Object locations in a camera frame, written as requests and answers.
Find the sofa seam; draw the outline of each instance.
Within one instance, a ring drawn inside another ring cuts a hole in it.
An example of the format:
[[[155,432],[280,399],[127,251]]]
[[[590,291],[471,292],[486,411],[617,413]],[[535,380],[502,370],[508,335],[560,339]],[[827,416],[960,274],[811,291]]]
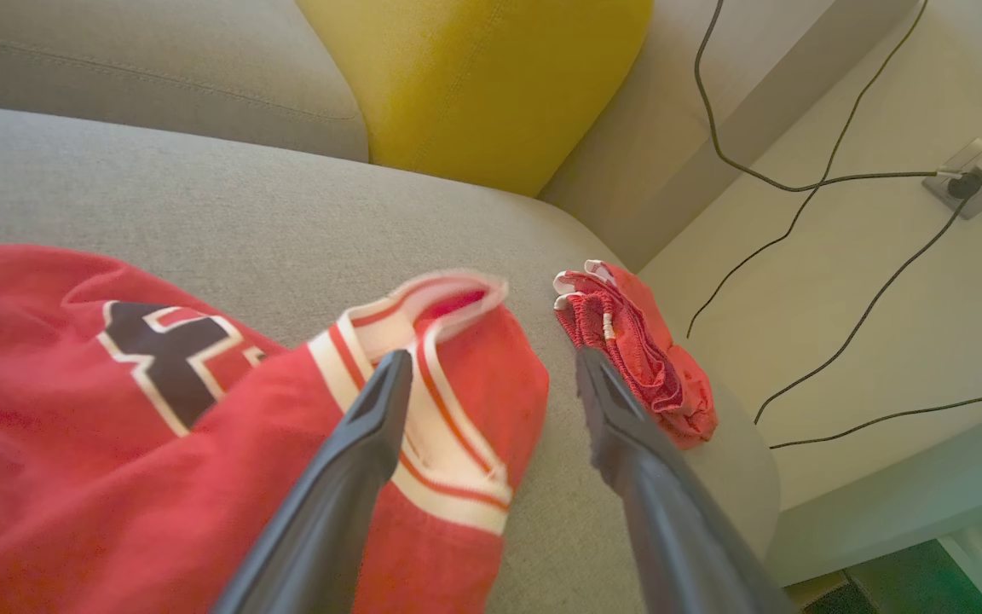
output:
[[[502,11],[504,10],[507,3],[510,0],[498,0],[496,1],[494,8],[491,10],[491,16],[488,17],[488,22],[483,24],[483,29],[480,31],[479,39],[476,41],[476,45],[472,47],[469,51],[468,57],[465,58],[464,63],[461,63],[459,70],[457,70],[457,77],[453,78],[453,82],[449,85],[449,90],[445,93],[445,100],[442,104],[442,110],[434,119],[434,124],[431,129],[426,131],[426,138],[424,142],[419,145],[419,151],[414,156],[412,160],[412,170],[420,171],[420,165],[422,164],[422,159],[426,155],[426,151],[430,150],[430,145],[436,137],[434,133],[437,129],[441,128],[444,124],[445,118],[449,114],[449,109],[451,109],[453,102],[456,101],[457,92],[460,90],[461,82],[467,80],[468,70],[476,62],[476,58],[483,54],[483,48],[487,46],[487,40],[490,38],[490,32],[494,29],[495,25],[501,20]]]
[[[109,75],[109,77],[116,77],[116,75],[120,75],[120,77],[135,78],[139,81],[171,85],[178,87],[178,89],[181,90],[191,90],[191,92],[200,94],[219,95],[227,97],[231,101],[242,102],[242,104],[249,106],[273,108],[278,110],[278,112],[289,113],[290,115],[295,116],[336,121],[352,120],[359,117],[357,110],[355,110],[355,112],[350,116],[321,115],[320,113],[312,113],[308,112],[308,110],[281,105],[278,104],[278,102],[266,100],[266,98],[238,92],[238,90],[224,89],[222,86],[206,82],[188,80],[187,78],[177,78],[174,77],[174,75],[156,73],[153,71],[148,71],[147,69],[142,69],[141,67],[125,65],[125,63],[114,62],[112,60],[87,58],[84,57],[84,55],[72,57],[71,55],[57,54],[57,52],[47,48],[25,45],[24,43],[9,42],[8,40],[0,39],[0,52],[3,52],[3,54],[17,55],[17,57],[30,59],[32,61],[54,63],[55,65],[66,67],[82,67],[82,69],[90,70],[90,72]]]

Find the folded red shorts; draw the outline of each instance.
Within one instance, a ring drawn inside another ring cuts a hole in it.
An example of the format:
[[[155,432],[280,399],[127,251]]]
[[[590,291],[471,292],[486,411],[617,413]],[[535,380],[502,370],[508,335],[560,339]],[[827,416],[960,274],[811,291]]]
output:
[[[718,426],[707,375],[673,342],[654,294],[613,264],[586,261],[552,286],[556,316],[576,347],[602,350],[640,403],[682,450],[704,443]]]

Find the power cord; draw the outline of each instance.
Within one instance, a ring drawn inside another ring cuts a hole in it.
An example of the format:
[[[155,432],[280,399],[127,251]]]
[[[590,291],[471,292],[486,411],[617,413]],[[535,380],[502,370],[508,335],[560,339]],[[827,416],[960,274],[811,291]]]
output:
[[[839,439],[840,437],[845,437],[852,434],[855,431],[862,431],[863,428],[868,426],[873,426],[880,422],[885,422],[885,420],[892,420],[895,417],[911,416],[916,414],[927,414],[931,412],[940,412],[942,409],[952,409],[960,408],[962,405],[971,405],[972,403],[982,403],[982,397],[979,399],[969,399],[967,401],[961,401],[960,403],[951,403],[948,405],[939,405],[937,408],[925,408],[925,409],[912,409],[910,412],[899,412],[896,414],[889,414],[888,416],[882,416],[880,419],[870,420],[868,423],[860,424],[854,428],[848,429],[848,431],[841,432],[838,435],[833,435],[831,437],[819,437],[818,439],[802,439],[799,442],[786,442],[777,444],[777,446],[771,446],[772,450],[779,450],[779,448],[788,448],[790,446],[803,446],[806,443],[821,443],[821,442],[831,442],[833,439]]]
[[[849,113],[848,116],[846,116],[846,124],[844,124],[843,129],[840,130],[838,139],[835,139],[835,146],[833,147],[833,152],[831,152],[831,155],[829,156],[829,163],[825,165],[825,171],[823,172],[823,175],[821,177],[821,182],[816,183],[815,187],[813,188],[813,191],[811,191],[810,195],[806,197],[806,201],[802,202],[802,206],[798,207],[798,212],[794,214],[794,220],[790,221],[790,227],[788,227],[787,232],[783,233],[783,236],[777,238],[776,240],[767,242],[767,244],[761,246],[760,249],[757,249],[756,252],[752,252],[751,255],[748,256],[748,258],[745,258],[744,260],[739,262],[739,264],[737,264],[736,267],[730,269],[729,273],[726,273],[725,277],[722,277],[722,281],[718,282],[718,287],[714,288],[714,292],[710,294],[710,298],[707,299],[707,302],[702,304],[702,307],[699,307],[699,310],[695,312],[695,314],[692,316],[692,321],[689,322],[689,331],[687,331],[687,334],[685,335],[687,339],[692,338],[692,327],[695,326],[696,318],[698,318],[699,314],[702,314],[702,311],[705,310],[707,306],[713,302],[714,297],[718,296],[718,293],[720,290],[722,290],[722,287],[725,285],[726,280],[729,280],[730,277],[733,276],[733,273],[736,273],[738,269],[744,267],[745,264],[748,264],[749,260],[756,258],[761,253],[763,253],[767,248],[779,244],[779,242],[783,242],[784,240],[786,240],[787,237],[790,236],[790,233],[794,232],[794,226],[798,224],[798,218],[802,217],[802,212],[806,210],[806,206],[810,205],[810,201],[813,200],[813,197],[815,197],[817,191],[821,189],[823,185],[825,185],[825,180],[829,179],[829,172],[831,171],[831,167],[833,167],[833,163],[835,162],[835,155],[839,153],[839,147],[843,143],[843,136],[846,136],[846,132],[848,131],[848,129],[851,128],[851,122],[854,120],[854,113],[858,111],[858,105],[861,104],[863,96],[865,96],[866,92],[869,92],[870,87],[872,87],[874,83],[877,82],[877,78],[879,78],[881,74],[885,72],[885,67],[888,67],[889,61],[892,61],[892,56],[896,55],[897,51],[900,51],[900,47],[904,47],[904,43],[907,43],[908,38],[911,38],[911,33],[916,31],[916,26],[919,25],[920,20],[923,19],[923,13],[927,11],[927,3],[928,0],[923,0],[923,5],[922,7],[920,7],[919,14],[916,15],[916,19],[913,20],[911,27],[909,27],[908,31],[904,34],[904,38],[901,38],[900,42],[897,43],[896,47],[892,48],[892,51],[889,52],[888,57],[886,57],[885,61],[881,63],[881,67],[878,67],[877,73],[874,73],[874,77],[870,79],[869,83],[866,83],[866,86],[862,88],[862,92],[858,93],[858,98],[854,100],[854,106],[851,107],[851,112]],[[722,8],[722,2],[719,1],[718,8],[714,10],[714,17],[712,19],[712,28],[714,23],[716,23],[716,20],[718,19],[718,13],[721,10],[721,8]],[[702,46],[699,47],[699,54],[696,56],[696,84],[699,86],[699,94],[701,94],[702,100],[704,101],[704,106],[707,108],[707,119],[710,122],[710,131],[712,131],[712,142],[714,143],[714,151],[718,153],[718,156],[721,157],[721,159],[723,159],[726,164],[730,164],[734,166],[734,168],[739,168],[739,170],[741,171],[746,171],[749,172],[749,174],[758,176],[756,175],[755,171],[744,170],[744,168],[742,168],[741,165],[730,162],[728,159],[725,158],[724,155],[722,155],[721,150],[719,150],[718,130],[716,127],[714,127],[714,116],[712,110],[710,110],[710,101],[707,100],[707,92],[704,89],[704,86],[702,86],[702,81],[699,78],[699,58],[702,57],[702,50],[707,45],[707,38],[710,38],[710,30],[708,30],[707,36],[704,38],[704,42],[702,42]],[[772,183],[772,185],[775,185],[775,183],[772,182],[771,179],[765,178],[765,180],[767,180],[767,182]]]
[[[702,52],[707,48],[707,43],[710,40],[710,35],[714,32],[714,25],[718,23],[718,16],[722,12],[722,3],[724,0],[718,0],[718,3],[714,5],[714,15],[710,17],[710,25],[707,26],[707,32],[702,38],[702,43],[699,43],[699,50],[696,52],[695,59],[695,80],[696,87],[699,89],[699,97],[702,98],[702,105],[707,110],[707,124],[710,127],[710,142],[714,145],[714,152],[718,155],[722,162],[729,164],[730,166],[736,168],[738,171],[747,172],[747,174],[760,179],[761,182],[769,183],[772,187],[779,188],[780,190],[788,192],[805,192],[808,190],[813,190],[822,186],[829,186],[831,183],[839,182],[853,182],[857,179],[888,179],[894,177],[936,177],[939,171],[915,171],[915,172],[870,172],[864,175],[845,175],[842,177],[834,177],[831,179],[822,179],[821,182],[810,183],[807,186],[791,187],[787,186],[786,183],[776,182],[775,179],[768,177],[767,175],[761,174],[761,172],[753,171],[752,168],[748,168],[742,164],[734,162],[734,160],[726,157],[725,153],[722,153],[722,147],[718,142],[718,128],[716,121],[714,121],[714,110],[710,106],[710,98],[707,96],[707,89],[702,84],[702,75],[699,73],[699,65],[702,63]],[[924,10],[927,8],[927,0],[923,3]]]
[[[870,300],[869,306],[866,307],[866,311],[862,312],[862,317],[858,318],[858,323],[854,325],[853,330],[851,330],[851,333],[848,334],[848,337],[846,337],[846,341],[843,342],[843,345],[840,347],[840,349],[836,350],[835,354],[831,355],[831,357],[827,359],[827,361],[823,362],[821,366],[813,369],[808,374],[804,374],[804,376],[799,377],[799,379],[796,380],[793,384],[788,385],[788,387],[783,388],[779,392],[776,392],[775,394],[772,394],[772,396],[768,397],[768,399],[764,401],[764,404],[760,405],[760,411],[756,412],[756,417],[755,419],[753,419],[753,424],[760,423],[760,416],[764,415],[764,409],[767,409],[768,405],[771,404],[771,401],[775,401],[779,397],[782,397],[783,394],[786,394],[787,392],[791,392],[791,390],[793,390],[797,385],[802,384],[802,382],[804,381],[807,381],[811,377],[815,376],[815,374],[821,373],[830,364],[833,364],[833,362],[835,362],[835,358],[839,358],[840,354],[842,354],[844,350],[848,349],[848,346],[851,345],[851,341],[854,339],[854,335],[858,333],[858,330],[861,329],[863,323],[866,322],[866,318],[869,318],[869,313],[874,309],[874,306],[877,304],[878,300],[881,299],[881,295],[885,294],[885,291],[887,291],[888,288],[892,286],[892,283],[897,280],[897,277],[900,277],[901,273],[904,273],[904,270],[907,269],[909,265],[912,264],[912,262],[915,262],[917,259],[919,259],[919,257],[922,256],[923,253],[927,252],[928,249],[931,249],[932,245],[934,245],[935,242],[938,242],[940,238],[942,238],[942,236],[946,234],[946,230],[950,229],[950,226],[954,225],[954,222],[957,221],[957,218],[959,217],[960,213],[962,213],[962,210],[965,209],[965,205],[967,205],[968,202],[972,199],[972,197],[974,197],[979,192],[979,188],[982,188],[982,171],[970,171],[970,172],[966,172],[966,175],[969,176],[969,179],[954,179],[952,180],[952,182],[950,182],[951,188],[965,187],[965,194],[967,194],[965,200],[962,200],[962,202],[960,202],[960,205],[957,206],[957,210],[954,210],[954,214],[950,215],[950,220],[946,222],[946,225],[943,226],[942,229],[939,230],[939,232],[935,234],[934,237],[930,241],[928,241],[926,245],[923,246],[923,248],[920,248],[919,252],[915,253],[915,256],[909,258],[907,261],[904,262],[904,264],[900,265],[900,268],[897,269],[895,273],[892,273],[892,276],[890,276],[888,281],[885,282],[885,285],[881,287],[881,290],[878,290],[877,294],[874,295],[873,300]],[[979,180],[979,183],[975,183],[971,177],[977,178],[977,180]],[[979,401],[982,401],[982,397],[981,399],[962,401],[962,403],[950,405],[950,407],[959,407],[959,405],[965,405],[970,402],[975,403]],[[885,420],[885,419],[879,419],[876,420],[875,422],[880,422],[880,420]],[[863,426],[869,426],[869,424],[874,424],[874,422],[870,422]],[[848,435],[849,432],[843,432],[843,434],[838,435],[837,437]]]

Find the red jersey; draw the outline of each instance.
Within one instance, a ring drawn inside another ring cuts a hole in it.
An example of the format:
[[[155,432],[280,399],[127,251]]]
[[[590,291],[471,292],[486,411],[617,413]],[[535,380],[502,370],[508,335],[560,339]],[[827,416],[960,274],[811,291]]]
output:
[[[401,463],[355,611],[480,611],[548,374],[475,273],[293,350],[109,258],[0,247],[0,611],[205,611],[390,350]]]

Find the electrical outlet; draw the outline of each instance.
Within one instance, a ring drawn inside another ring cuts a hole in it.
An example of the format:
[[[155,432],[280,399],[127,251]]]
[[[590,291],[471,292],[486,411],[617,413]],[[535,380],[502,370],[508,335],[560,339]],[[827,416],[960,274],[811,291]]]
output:
[[[946,163],[942,164],[942,167],[948,168],[950,171],[965,172],[973,170],[981,162],[982,140],[977,139],[965,145],[965,148],[958,152],[957,155],[951,157],[951,159],[947,159]],[[960,203],[962,203],[962,199],[954,198],[950,194],[950,180],[950,177],[928,177],[927,179],[923,179],[923,187],[931,190],[931,194],[938,197],[943,202],[943,205],[955,211]],[[969,203],[965,205],[965,209],[962,209],[960,217],[969,220],[969,218],[981,211],[982,188],[979,188],[979,192],[969,200]]]

